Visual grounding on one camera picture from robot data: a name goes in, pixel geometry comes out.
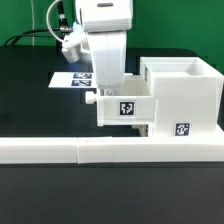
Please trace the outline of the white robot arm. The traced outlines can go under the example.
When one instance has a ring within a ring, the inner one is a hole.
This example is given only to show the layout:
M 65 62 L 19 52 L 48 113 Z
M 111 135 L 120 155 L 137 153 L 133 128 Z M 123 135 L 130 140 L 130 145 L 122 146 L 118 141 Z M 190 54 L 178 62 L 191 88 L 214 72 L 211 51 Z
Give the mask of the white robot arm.
M 76 16 L 87 34 L 97 86 L 119 88 L 125 73 L 133 0 L 76 0 Z

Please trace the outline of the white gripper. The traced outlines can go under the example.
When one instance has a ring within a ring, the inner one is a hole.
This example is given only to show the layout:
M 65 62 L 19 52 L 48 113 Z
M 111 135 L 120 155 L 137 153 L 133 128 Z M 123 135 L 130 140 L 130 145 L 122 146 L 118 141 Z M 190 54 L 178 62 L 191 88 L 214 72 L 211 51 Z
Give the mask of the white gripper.
M 126 40 L 125 31 L 88 34 L 93 71 L 100 89 L 118 89 L 122 86 Z

